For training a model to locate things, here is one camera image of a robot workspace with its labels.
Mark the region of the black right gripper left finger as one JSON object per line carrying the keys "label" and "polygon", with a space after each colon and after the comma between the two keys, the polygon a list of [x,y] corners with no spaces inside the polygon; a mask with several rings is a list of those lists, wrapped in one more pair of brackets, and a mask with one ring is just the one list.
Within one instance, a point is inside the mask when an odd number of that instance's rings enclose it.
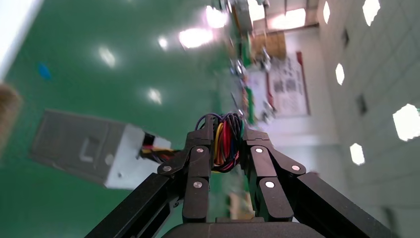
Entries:
{"label": "black right gripper left finger", "polygon": [[185,147],[161,164],[86,236],[88,238],[154,238],[177,202],[183,224],[206,223],[215,117],[187,134]]}

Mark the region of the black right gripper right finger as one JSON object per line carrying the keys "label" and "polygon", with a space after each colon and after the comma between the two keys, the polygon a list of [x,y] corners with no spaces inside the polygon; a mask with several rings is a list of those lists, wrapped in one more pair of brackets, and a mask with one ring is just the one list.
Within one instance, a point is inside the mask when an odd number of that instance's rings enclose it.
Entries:
{"label": "black right gripper right finger", "polygon": [[241,167],[263,237],[392,238],[394,233],[316,173],[277,151],[264,132],[246,129]]}

